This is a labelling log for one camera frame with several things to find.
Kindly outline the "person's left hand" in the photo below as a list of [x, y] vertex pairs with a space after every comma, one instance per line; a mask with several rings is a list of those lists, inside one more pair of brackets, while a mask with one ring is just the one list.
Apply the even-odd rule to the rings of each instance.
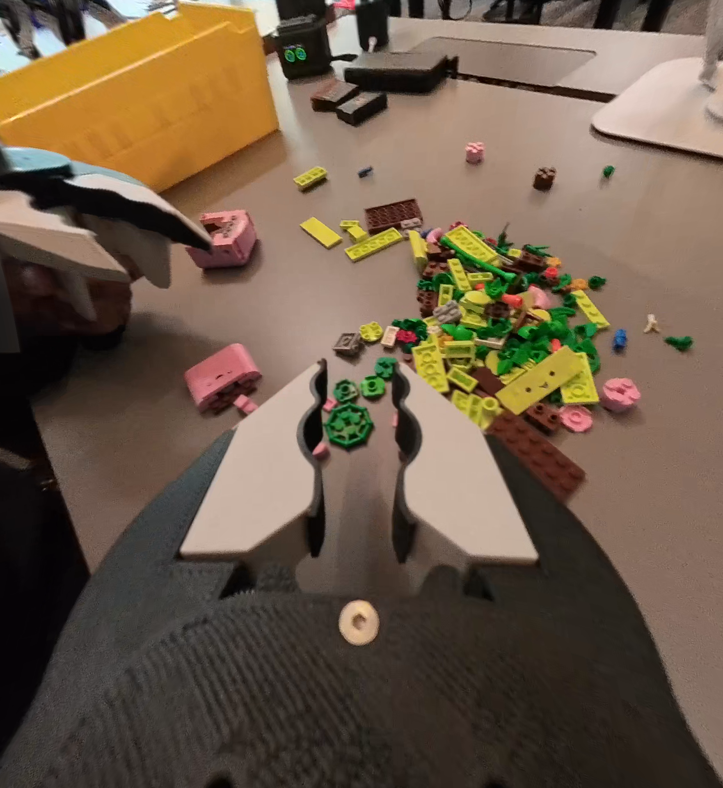
[[124, 281], [107, 281], [15, 262], [18, 290], [15, 313], [43, 336], [74, 337], [89, 350], [115, 348], [130, 319], [132, 290]]

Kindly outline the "green web wheel piece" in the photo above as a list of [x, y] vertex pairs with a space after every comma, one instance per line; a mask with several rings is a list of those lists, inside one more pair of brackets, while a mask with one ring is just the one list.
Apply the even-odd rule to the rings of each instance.
[[366, 445], [373, 429], [368, 409], [355, 403], [336, 406], [325, 422], [328, 442], [347, 451]]

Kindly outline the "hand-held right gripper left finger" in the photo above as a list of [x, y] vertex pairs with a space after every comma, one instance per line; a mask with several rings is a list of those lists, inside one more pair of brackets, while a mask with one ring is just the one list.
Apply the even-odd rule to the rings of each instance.
[[238, 562], [251, 575], [316, 559], [326, 535], [323, 460], [327, 361], [317, 360], [235, 428], [179, 557]]

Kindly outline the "lime long studded plate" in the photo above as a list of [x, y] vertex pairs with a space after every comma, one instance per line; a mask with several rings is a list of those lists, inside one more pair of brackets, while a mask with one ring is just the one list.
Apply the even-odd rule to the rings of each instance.
[[347, 247], [344, 253], [349, 261], [356, 263], [403, 241], [405, 236], [399, 229], [389, 228]]

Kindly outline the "pink brick block with face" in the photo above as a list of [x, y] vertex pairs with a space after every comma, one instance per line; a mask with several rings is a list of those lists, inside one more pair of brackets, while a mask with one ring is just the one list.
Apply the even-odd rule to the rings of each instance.
[[249, 350], [233, 343], [183, 373], [192, 402], [199, 413], [220, 412], [239, 396], [247, 396], [262, 380], [262, 372]]

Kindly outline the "black charger with green lights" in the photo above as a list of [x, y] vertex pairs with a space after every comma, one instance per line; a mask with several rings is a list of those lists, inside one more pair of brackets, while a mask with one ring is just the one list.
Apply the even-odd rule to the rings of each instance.
[[322, 76], [332, 70], [324, 17], [310, 14], [281, 21], [272, 40], [286, 80]]

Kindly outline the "dark brown flat block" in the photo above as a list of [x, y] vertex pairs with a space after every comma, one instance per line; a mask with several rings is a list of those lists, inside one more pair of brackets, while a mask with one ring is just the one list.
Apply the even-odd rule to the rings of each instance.
[[358, 127], [385, 111], [388, 97], [385, 92], [360, 92], [336, 107], [336, 116], [351, 127]]
[[316, 113], [336, 113], [336, 110], [360, 93], [360, 87], [342, 80], [331, 79], [318, 85], [310, 96], [311, 109]]

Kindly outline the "dark brown studded plate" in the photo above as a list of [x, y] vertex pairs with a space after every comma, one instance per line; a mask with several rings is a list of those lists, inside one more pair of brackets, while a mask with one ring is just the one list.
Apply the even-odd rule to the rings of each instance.
[[506, 410], [484, 432], [495, 437], [564, 504], [585, 482], [585, 471], [521, 416]]

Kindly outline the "person's black jacket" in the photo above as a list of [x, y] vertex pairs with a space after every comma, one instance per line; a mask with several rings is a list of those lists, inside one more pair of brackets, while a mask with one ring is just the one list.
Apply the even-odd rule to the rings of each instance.
[[0, 755], [89, 576], [32, 409], [49, 376], [0, 354]]

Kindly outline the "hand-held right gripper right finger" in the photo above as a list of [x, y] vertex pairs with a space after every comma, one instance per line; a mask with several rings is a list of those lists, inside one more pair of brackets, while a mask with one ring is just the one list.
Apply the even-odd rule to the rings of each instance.
[[537, 548], [480, 427], [399, 364], [391, 385], [399, 466], [391, 543], [398, 589], [419, 589], [440, 567], [532, 569]]

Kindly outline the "brown upturned large plate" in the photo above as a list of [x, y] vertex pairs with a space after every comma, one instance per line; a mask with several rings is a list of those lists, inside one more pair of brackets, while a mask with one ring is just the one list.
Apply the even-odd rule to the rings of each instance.
[[421, 208], [416, 199], [404, 199], [365, 209], [366, 228], [370, 235], [395, 228], [394, 224], [402, 219], [419, 216], [423, 219]]

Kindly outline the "pile of mixed toy bricks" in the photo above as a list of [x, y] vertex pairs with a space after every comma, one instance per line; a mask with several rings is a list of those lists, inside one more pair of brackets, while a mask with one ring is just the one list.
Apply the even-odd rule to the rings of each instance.
[[419, 317], [393, 321], [397, 343], [456, 409], [485, 430], [506, 410], [494, 395], [561, 347], [581, 355], [581, 372], [518, 416], [552, 434], [564, 428], [562, 406], [600, 405], [595, 338], [611, 324], [591, 294], [606, 277], [573, 276], [550, 246], [516, 247], [507, 227], [496, 237], [465, 222], [402, 234], [418, 274]]

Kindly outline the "pink brick block with holes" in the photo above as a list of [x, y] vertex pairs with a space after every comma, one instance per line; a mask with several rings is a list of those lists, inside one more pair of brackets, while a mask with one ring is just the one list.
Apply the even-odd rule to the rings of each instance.
[[206, 212], [200, 216], [203, 229], [211, 236], [208, 251], [187, 247], [197, 267], [203, 270], [245, 266], [258, 242], [258, 235], [248, 211]]

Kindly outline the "lime smooth flat tile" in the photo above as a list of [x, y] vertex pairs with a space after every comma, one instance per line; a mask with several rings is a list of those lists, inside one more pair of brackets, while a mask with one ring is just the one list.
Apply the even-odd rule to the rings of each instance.
[[336, 231], [328, 227], [316, 217], [311, 217], [301, 222], [300, 229], [323, 248], [330, 250], [337, 247], [343, 238]]

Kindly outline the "large pink round brick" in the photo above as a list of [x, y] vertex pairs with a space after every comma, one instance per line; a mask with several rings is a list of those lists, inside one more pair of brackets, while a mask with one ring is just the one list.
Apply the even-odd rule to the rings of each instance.
[[631, 411], [641, 401], [641, 392], [629, 378], [605, 380], [599, 394], [599, 402], [606, 410], [622, 414]]

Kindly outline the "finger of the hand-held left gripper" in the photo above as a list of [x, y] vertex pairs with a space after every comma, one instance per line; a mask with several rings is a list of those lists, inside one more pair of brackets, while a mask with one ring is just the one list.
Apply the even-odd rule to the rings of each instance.
[[73, 211], [209, 250], [212, 238], [169, 202], [124, 174], [29, 147], [0, 147], [0, 191], [21, 192], [35, 209]]
[[171, 284], [171, 242], [164, 236], [66, 208], [40, 211], [19, 191], [0, 190], [0, 252], [53, 270], [71, 305], [89, 321], [97, 318], [90, 280], [144, 277], [160, 289]]

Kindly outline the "flat black box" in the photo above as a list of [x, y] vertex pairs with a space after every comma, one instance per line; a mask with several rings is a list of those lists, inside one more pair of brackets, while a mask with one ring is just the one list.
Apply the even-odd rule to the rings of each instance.
[[458, 74], [458, 56], [440, 52], [360, 54], [344, 69], [344, 79], [366, 92], [427, 94]]

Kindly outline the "yellow plastic bin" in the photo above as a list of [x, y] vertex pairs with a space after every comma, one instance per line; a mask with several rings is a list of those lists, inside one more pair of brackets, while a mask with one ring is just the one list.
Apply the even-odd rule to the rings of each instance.
[[163, 192], [279, 128], [254, 11], [181, 2], [0, 76], [0, 141]]

